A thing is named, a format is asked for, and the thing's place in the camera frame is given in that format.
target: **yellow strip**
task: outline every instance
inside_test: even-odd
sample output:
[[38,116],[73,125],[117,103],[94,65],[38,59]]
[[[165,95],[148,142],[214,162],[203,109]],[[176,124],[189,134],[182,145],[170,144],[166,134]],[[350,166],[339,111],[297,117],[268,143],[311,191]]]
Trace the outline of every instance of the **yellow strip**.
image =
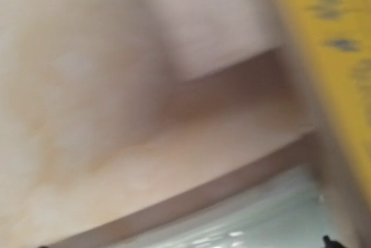
[[278,0],[371,206],[371,0]]

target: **yellow object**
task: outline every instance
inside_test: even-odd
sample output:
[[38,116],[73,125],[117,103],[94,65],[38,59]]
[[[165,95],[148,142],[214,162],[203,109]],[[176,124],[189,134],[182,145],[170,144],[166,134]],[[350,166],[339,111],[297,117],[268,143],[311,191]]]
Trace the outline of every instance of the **yellow object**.
[[371,0],[277,0],[371,206]]

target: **black object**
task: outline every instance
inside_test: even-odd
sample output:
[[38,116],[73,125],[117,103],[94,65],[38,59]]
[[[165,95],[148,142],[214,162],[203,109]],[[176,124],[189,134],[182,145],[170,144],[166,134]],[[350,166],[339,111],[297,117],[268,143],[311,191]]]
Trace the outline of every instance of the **black object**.
[[325,243],[325,248],[346,248],[340,242],[336,240],[331,240],[328,235],[323,236],[323,242]]

